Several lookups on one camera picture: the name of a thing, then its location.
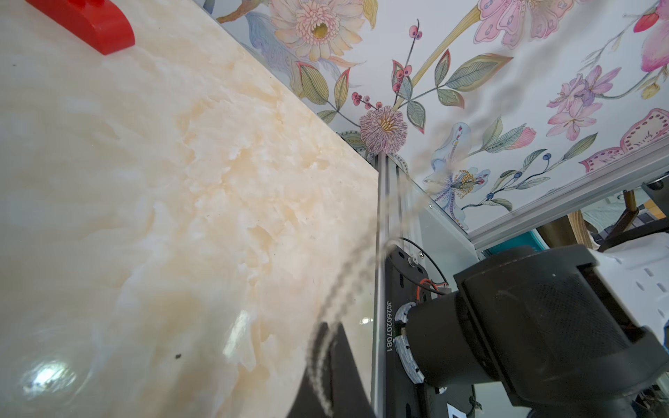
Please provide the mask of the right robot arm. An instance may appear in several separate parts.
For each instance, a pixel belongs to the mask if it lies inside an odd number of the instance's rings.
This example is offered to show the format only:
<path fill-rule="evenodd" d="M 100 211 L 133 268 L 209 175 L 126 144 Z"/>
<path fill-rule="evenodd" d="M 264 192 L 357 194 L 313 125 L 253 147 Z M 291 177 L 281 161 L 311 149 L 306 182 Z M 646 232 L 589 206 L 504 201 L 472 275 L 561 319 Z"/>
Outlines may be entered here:
<path fill-rule="evenodd" d="M 379 274 L 372 392 L 342 326 L 320 322 L 292 417 L 472 417 L 498 382 L 532 417 L 633 417 L 668 370 L 668 234 L 600 251 L 517 247 L 448 291 L 393 247 Z"/>

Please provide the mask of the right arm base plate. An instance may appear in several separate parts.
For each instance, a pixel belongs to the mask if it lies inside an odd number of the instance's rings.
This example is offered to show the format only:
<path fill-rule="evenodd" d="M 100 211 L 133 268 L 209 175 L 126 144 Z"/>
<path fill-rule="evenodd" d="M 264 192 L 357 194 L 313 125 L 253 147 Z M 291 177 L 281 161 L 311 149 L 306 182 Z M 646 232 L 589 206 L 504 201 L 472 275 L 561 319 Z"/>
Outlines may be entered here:
<path fill-rule="evenodd" d="M 476 391 L 470 384 L 445 384 L 437 377 L 434 367 L 447 360 L 439 351 L 447 342 L 446 333 L 438 328 L 445 317 L 435 313 L 438 298 L 434 287 L 425 281 L 426 269 L 409 259 L 408 254 L 409 268 L 402 273 L 415 286 L 415 294 L 395 314 L 395 321 L 402 326 L 395 349 L 416 388 L 417 417 L 466 417 L 475 412 Z"/>

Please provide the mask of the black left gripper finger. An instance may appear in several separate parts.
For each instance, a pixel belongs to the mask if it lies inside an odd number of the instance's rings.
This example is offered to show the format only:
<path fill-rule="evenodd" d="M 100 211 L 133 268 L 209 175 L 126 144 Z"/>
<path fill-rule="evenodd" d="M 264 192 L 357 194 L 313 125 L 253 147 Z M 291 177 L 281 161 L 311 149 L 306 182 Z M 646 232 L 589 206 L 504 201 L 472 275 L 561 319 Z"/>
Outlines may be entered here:
<path fill-rule="evenodd" d="M 326 355 L 321 379 L 325 399 L 331 402 L 331 417 L 375 417 L 343 325 L 338 325 L 336 331 L 337 335 Z M 303 375 L 287 417 L 329 417 L 320 404 L 307 373 Z"/>

